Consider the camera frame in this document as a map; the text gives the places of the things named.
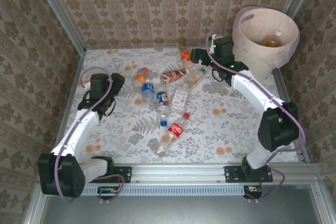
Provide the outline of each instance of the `plastic bottle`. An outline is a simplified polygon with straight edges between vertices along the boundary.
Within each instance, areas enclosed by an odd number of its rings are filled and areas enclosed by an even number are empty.
[[[173,70],[171,72],[163,73],[160,77],[162,84],[172,83],[179,80],[181,77],[189,73],[189,69]]]
[[[140,93],[140,90],[142,89],[142,86],[146,82],[147,74],[148,74],[148,69],[147,68],[142,68],[140,70],[140,72],[137,74],[137,76],[134,78],[134,80],[132,82],[132,89],[135,92]]]
[[[164,154],[169,151],[170,147],[178,137],[182,134],[189,119],[189,114],[185,113],[181,118],[177,119],[167,130],[167,133],[161,137],[158,149],[156,153],[159,156],[164,156]]]
[[[265,42],[263,43],[263,46],[265,47],[280,47],[281,45],[281,35],[282,32],[279,30],[276,30],[274,35],[267,38]]]
[[[169,116],[169,103],[167,92],[165,91],[166,86],[159,84],[156,87],[156,100],[157,100],[157,108],[158,119],[160,122],[160,126],[167,126],[167,119]]]
[[[154,85],[150,80],[142,86],[142,103],[146,106],[150,106],[154,102],[155,90]]]
[[[181,60],[183,63],[183,68],[192,68],[194,64],[191,61],[190,52],[187,50],[185,45],[179,46],[181,52]]]
[[[170,109],[175,112],[184,112],[189,101],[191,90],[199,84],[205,74],[209,72],[208,67],[192,71],[184,83],[179,84],[173,93]]]

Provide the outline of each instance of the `floral tablecloth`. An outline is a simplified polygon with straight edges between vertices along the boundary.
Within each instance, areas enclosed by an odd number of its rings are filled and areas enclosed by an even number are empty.
[[[178,48],[147,48],[121,50],[88,50],[83,71],[93,66],[105,67],[111,73],[125,77],[125,84],[116,97],[111,116],[103,117],[90,134],[83,155],[111,156],[115,163],[226,163],[241,162],[258,142],[257,132],[261,115],[237,90],[226,82],[217,82],[211,73],[196,86],[187,111],[188,125],[171,150],[164,156],[155,154],[160,138],[167,128],[159,128],[154,108],[141,104],[141,96],[131,91],[131,81],[140,68],[149,69],[149,79],[159,83],[160,74],[181,69]],[[89,81],[93,71],[84,76]],[[183,81],[167,85],[168,95]],[[278,95],[270,76],[264,85]],[[77,105],[85,89],[78,85],[71,108],[69,127],[75,118]],[[176,118],[173,114],[170,125]],[[275,162],[298,161],[296,153],[281,153]]]

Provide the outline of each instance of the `red label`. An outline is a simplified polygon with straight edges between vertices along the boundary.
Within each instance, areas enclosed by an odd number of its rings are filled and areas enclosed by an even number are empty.
[[[170,132],[174,133],[175,136],[177,136],[177,137],[179,137],[183,132],[183,129],[181,128],[181,126],[179,126],[176,123],[173,123],[172,126],[170,126],[170,128],[168,130]]]

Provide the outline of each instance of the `gray panel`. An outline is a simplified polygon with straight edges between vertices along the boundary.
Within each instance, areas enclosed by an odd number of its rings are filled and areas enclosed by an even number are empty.
[[[97,197],[80,197],[72,204],[49,197],[41,223],[317,224],[321,220],[310,186],[305,185],[283,186],[257,204],[241,196],[119,197],[109,204],[100,204]]]

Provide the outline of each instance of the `floral wallpaper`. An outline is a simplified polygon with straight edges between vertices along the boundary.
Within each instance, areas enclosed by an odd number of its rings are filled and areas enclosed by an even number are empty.
[[[238,11],[284,12],[290,0],[61,0],[87,48],[203,45],[214,26],[230,34]]]
[[[0,0],[0,223],[21,223],[79,56],[47,0]]]
[[[291,99],[336,203],[336,0],[304,0],[295,22],[300,43],[282,68]]]

